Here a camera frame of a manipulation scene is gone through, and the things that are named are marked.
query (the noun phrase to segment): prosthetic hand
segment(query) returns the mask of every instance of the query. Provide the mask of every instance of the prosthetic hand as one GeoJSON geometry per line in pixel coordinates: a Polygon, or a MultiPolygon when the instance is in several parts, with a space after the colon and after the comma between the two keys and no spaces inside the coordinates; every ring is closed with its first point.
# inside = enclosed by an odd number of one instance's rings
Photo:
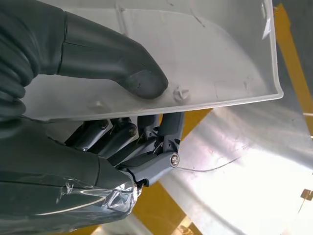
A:
{"type": "Polygon", "coordinates": [[[66,232],[129,214],[177,166],[183,114],[84,122],[65,143],[22,115],[38,74],[111,79],[145,99],[167,80],[143,46],[35,0],[0,0],[0,233],[66,232]],[[139,133],[139,138],[130,142],[139,133]]]}

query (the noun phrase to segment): curved metal surface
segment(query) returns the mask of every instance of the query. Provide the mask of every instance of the curved metal surface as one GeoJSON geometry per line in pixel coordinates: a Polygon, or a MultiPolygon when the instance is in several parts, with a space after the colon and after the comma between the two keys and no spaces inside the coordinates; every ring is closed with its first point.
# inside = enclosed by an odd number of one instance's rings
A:
{"type": "Polygon", "coordinates": [[[283,99],[211,111],[162,184],[204,234],[283,232],[312,185],[313,141],[286,68],[279,72],[283,99]]]}

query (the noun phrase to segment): plastic cover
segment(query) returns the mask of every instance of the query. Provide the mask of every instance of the plastic cover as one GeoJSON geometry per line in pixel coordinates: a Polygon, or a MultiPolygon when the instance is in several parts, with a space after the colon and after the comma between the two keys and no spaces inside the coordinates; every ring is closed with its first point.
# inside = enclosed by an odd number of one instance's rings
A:
{"type": "Polygon", "coordinates": [[[140,194],[131,180],[104,189],[48,175],[1,175],[1,200],[8,203],[0,208],[0,234],[5,235],[64,233],[124,219],[140,194]]]}

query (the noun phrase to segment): bolt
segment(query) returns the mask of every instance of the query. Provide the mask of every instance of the bolt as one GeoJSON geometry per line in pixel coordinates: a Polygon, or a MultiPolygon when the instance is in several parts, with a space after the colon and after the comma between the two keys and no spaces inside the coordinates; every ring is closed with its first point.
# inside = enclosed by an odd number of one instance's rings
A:
{"type": "Polygon", "coordinates": [[[109,122],[108,120],[103,120],[100,122],[100,129],[101,130],[105,130],[109,126],[109,122]]]}
{"type": "Polygon", "coordinates": [[[130,136],[135,136],[137,133],[137,130],[136,127],[132,127],[129,130],[129,133],[130,136]]]}
{"type": "Polygon", "coordinates": [[[173,153],[170,157],[170,165],[172,167],[176,167],[176,166],[178,166],[179,163],[180,163],[180,156],[178,154],[173,153]]]}

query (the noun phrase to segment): white plastic panel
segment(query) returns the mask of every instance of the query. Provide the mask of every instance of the white plastic panel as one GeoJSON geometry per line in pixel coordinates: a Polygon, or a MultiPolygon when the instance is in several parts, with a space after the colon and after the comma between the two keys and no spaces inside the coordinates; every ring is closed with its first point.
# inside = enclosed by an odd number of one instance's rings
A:
{"type": "Polygon", "coordinates": [[[41,120],[124,117],[228,106],[283,96],[272,1],[44,0],[141,43],[169,80],[156,100],[109,80],[40,75],[26,115],[41,120]]]}

